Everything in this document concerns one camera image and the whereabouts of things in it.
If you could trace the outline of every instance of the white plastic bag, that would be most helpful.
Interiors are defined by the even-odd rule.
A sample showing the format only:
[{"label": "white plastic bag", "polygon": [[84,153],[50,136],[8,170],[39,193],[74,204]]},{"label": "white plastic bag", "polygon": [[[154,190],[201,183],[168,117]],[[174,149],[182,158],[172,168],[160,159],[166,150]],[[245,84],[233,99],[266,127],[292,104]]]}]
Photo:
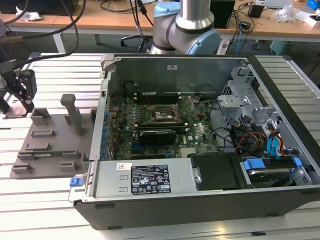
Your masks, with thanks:
[{"label": "white plastic bag", "polygon": [[283,9],[277,9],[273,13],[273,17],[277,21],[277,23],[281,22],[296,22],[294,16],[299,12],[298,8],[295,8],[293,4],[285,5]]},{"label": "white plastic bag", "polygon": [[[19,15],[22,13],[22,10],[20,10],[17,6],[16,9],[16,15]],[[22,17],[21,20],[25,22],[33,21],[33,20],[40,20],[42,17],[37,12],[26,12]]]}]

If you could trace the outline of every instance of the blue cable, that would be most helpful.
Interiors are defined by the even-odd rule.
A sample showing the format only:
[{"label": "blue cable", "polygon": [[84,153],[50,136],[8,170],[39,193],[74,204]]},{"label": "blue cable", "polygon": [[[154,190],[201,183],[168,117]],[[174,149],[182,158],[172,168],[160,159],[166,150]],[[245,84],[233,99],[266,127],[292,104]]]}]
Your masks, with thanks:
[{"label": "blue cable", "polygon": [[240,42],[241,42],[241,33],[242,33],[242,26],[241,26],[241,22],[240,22],[240,38],[239,38],[239,42],[238,42],[238,47],[236,48],[235,55],[238,55],[238,50],[239,50],[239,46],[240,46]]}]

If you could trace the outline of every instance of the open computer chassis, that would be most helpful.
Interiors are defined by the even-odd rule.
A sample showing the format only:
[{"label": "open computer chassis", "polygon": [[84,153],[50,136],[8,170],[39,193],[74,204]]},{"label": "open computer chassis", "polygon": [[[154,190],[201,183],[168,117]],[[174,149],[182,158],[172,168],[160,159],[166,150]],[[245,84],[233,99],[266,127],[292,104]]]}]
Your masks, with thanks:
[{"label": "open computer chassis", "polygon": [[101,66],[89,171],[70,190],[93,228],[280,216],[320,199],[320,147],[273,81],[299,77],[286,59],[106,55]]}]

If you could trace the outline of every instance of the warning label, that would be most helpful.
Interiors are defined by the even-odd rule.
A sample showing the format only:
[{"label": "warning label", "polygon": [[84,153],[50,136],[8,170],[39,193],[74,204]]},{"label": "warning label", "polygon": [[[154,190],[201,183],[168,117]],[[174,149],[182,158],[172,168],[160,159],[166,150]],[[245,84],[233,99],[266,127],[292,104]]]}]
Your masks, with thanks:
[{"label": "warning label", "polygon": [[171,193],[168,165],[132,166],[131,193]]}]

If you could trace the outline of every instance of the green circuit board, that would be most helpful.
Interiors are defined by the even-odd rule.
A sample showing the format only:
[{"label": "green circuit board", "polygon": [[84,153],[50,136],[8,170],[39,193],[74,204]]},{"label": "green circuit board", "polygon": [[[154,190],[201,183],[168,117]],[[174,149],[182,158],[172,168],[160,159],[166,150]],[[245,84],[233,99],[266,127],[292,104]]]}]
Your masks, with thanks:
[{"label": "green circuit board", "polygon": [[[218,151],[217,141],[212,137],[207,122],[208,103],[200,101],[194,104],[193,99],[194,96],[184,96],[176,105],[138,105],[132,98],[113,97],[110,104],[111,123],[117,139],[114,160],[185,158],[191,153]],[[170,115],[172,111],[179,117]],[[154,129],[177,132],[174,144],[146,146],[139,142],[138,133],[141,130],[137,129],[137,123],[171,119],[183,123],[183,126]]]}]

